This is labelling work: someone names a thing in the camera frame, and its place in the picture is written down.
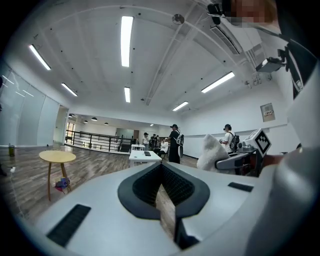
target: sign on wall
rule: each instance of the sign on wall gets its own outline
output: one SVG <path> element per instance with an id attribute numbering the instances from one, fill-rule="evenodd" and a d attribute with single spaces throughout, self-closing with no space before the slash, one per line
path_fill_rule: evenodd
<path id="1" fill-rule="evenodd" d="M 272 103 L 268 103 L 260 106 L 263 122 L 269 122 L 276 120 L 274 108 L 272 107 Z"/>

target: black railing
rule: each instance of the black railing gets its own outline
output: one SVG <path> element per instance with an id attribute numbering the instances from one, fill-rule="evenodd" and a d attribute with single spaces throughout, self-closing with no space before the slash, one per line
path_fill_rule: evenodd
<path id="1" fill-rule="evenodd" d="M 107 152 L 129 153 L 134 138 L 133 136 L 124 138 L 123 135 L 119 137 L 73 130 L 67 130 L 66 134 L 65 142 L 68 144 Z"/>

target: table leg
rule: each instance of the table leg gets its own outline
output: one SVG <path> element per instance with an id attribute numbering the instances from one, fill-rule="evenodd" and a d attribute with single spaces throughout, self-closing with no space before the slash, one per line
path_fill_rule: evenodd
<path id="1" fill-rule="evenodd" d="M 62 170 L 62 175 L 66 178 L 66 182 L 68 184 L 68 189 L 71 191 L 72 189 L 71 189 L 71 186 L 70 186 L 70 182 L 69 182 L 69 179 L 68 179 L 68 176 L 67 176 L 67 172 L 66 172 L 64 163 L 61 163 L 61 170 Z"/>
<path id="2" fill-rule="evenodd" d="M 51 173 L 51 162 L 49 162 L 49 170 L 48 170 L 48 199 L 51 201 L 50 197 L 50 173 Z"/>

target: wooden floor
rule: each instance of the wooden floor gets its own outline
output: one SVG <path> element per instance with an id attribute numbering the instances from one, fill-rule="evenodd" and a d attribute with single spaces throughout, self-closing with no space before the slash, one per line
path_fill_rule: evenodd
<path id="1" fill-rule="evenodd" d="M 51 201 L 48 200 L 47 178 L 49 164 L 39 158 L 44 150 L 62 150 L 72 152 L 76 160 L 65 163 L 72 189 L 95 177 L 129 168 L 129 156 L 96 152 L 71 146 L 54 145 L 51 147 L 17 148 L 15 157 L 8 156 L 7 148 L 0 148 L 0 163 L 7 177 L 0 176 L 1 194 L 12 213 L 35 223 L 37 218 L 53 203 L 65 195 L 51 187 Z M 184 156 L 181 164 L 197 167 L 197 160 Z M 51 182 L 62 177 L 60 164 L 51 166 Z M 161 211 L 161 224 L 169 236 L 173 236 L 174 206 L 161 186 L 156 199 Z"/>

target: wooden stool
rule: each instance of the wooden stool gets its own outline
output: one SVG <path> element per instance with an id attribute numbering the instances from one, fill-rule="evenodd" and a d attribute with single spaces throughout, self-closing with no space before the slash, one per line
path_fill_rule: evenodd
<path id="1" fill-rule="evenodd" d="M 76 159 L 76 155 L 72 154 L 70 152 L 65 152 L 65 151 L 58 151 L 58 150 L 47 150 L 47 151 L 42 151 L 39 153 L 39 157 L 44 160 L 49 162 L 49 170 L 48 170 L 48 199 L 51 201 L 50 197 L 50 172 L 51 172 L 51 164 L 52 163 L 58 163 L 61 165 L 61 171 L 63 177 L 66 178 L 66 182 L 68 184 L 67 189 L 71 191 L 71 186 L 69 183 L 69 179 L 66 173 L 65 165 L 64 163 L 71 162 Z"/>

